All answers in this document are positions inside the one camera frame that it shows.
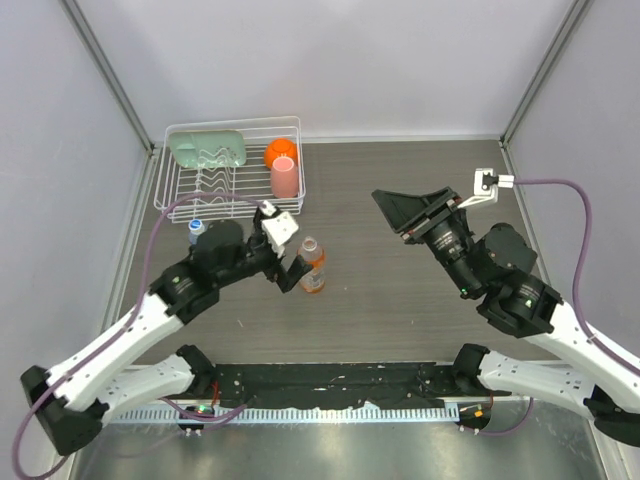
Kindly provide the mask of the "orange drink bottle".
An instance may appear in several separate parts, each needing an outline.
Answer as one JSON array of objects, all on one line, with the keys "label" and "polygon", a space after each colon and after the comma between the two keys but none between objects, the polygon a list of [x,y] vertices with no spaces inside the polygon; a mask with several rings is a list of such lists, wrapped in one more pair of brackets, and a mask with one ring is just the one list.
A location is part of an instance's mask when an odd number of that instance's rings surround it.
[{"label": "orange drink bottle", "polygon": [[298,254],[312,266],[312,269],[301,278],[299,282],[301,288],[307,293],[319,293],[326,284],[324,248],[315,238],[307,236],[302,241]]}]

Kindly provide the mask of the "blue label water bottle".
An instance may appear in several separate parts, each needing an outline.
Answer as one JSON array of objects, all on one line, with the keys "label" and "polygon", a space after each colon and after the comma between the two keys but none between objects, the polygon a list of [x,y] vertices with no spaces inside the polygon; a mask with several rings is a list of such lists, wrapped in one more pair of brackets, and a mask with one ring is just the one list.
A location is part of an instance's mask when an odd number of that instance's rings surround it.
[{"label": "blue label water bottle", "polygon": [[207,225],[200,219],[192,219],[188,224],[188,240],[194,246],[199,237],[207,230]]}]

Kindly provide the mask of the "white blue bottle cap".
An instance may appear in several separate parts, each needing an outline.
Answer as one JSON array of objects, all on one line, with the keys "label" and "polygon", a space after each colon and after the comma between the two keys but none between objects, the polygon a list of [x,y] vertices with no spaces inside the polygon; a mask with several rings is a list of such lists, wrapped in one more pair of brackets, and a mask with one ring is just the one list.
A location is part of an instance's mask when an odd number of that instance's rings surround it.
[{"label": "white blue bottle cap", "polygon": [[200,235],[206,230],[205,224],[199,219],[192,219],[188,224],[189,232]]}]

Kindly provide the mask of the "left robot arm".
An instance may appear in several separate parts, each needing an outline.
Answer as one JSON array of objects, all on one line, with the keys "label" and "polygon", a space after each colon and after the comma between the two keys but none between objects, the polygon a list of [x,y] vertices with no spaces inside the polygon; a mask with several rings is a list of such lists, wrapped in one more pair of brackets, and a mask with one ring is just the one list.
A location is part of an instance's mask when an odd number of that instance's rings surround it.
[{"label": "left robot arm", "polygon": [[214,306],[224,287],[262,273],[282,292],[290,291],[310,270],[301,257],[282,265],[285,246],[298,230],[287,212],[259,217],[249,236],[233,220],[212,222],[187,257],[145,289],[140,306],[65,361],[26,370],[21,384],[56,452],[67,456],[84,448],[114,417],[151,400],[182,393],[205,397],[214,368],[194,346],[136,373],[124,370]]}]

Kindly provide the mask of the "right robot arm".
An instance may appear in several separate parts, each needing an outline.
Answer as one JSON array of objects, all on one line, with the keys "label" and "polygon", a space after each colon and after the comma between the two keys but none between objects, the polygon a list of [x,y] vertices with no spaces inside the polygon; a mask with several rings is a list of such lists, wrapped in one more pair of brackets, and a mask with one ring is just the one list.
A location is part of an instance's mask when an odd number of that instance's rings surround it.
[{"label": "right robot arm", "polygon": [[537,254],[509,224],[474,240],[466,210],[498,198],[497,185],[477,187],[467,200],[445,188],[410,195],[375,190],[391,229],[408,245],[426,245],[464,299],[502,333],[536,345],[569,364],[552,372],[486,347],[467,344],[451,371],[457,391],[509,391],[553,403],[592,421],[610,438],[639,444],[639,358],[578,317],[532,273]]}]

